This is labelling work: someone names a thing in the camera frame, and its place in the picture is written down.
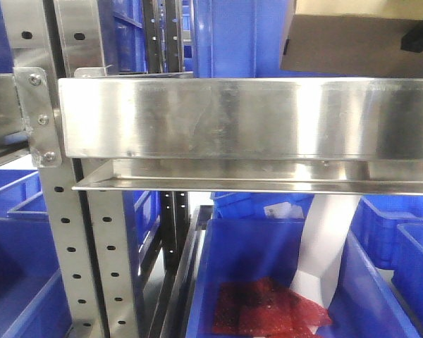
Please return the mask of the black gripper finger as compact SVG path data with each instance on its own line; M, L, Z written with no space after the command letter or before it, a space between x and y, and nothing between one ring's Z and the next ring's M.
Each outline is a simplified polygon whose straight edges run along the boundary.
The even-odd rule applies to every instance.
M400 48L412 53L423 52L423 20L402 37Z

